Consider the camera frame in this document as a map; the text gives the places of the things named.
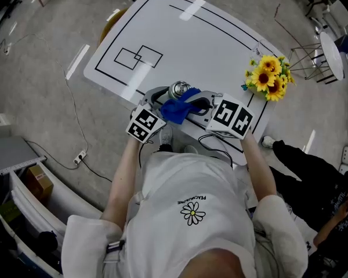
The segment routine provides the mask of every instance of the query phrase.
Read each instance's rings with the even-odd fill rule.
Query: daisy graphic
[[[188,220],[187,224],[198,224],[200,221],[202,221],[203,217],[205,216],[205,212],[200,212],[198,210],[198,202],[196,203],[188,203],[188,205],[183,206],[183,210],[180,212],[184,214],[184,219]]]

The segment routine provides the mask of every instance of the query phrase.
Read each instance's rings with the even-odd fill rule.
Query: person
[[[277,191],[317,233],[317,254],[340,261],[348,258],[348,177],[324,159],[270,136],[262,145],[273,149],[277,159],[301,181],[271,168]]]
[[[142,169],[133,195],[140,142],[129,137],[100,220],[72,215],[64,277],[301,277],[307,250],[251,131],[241,141],[259,204],[249,218],[230,165],[173,153],[172,129]]]

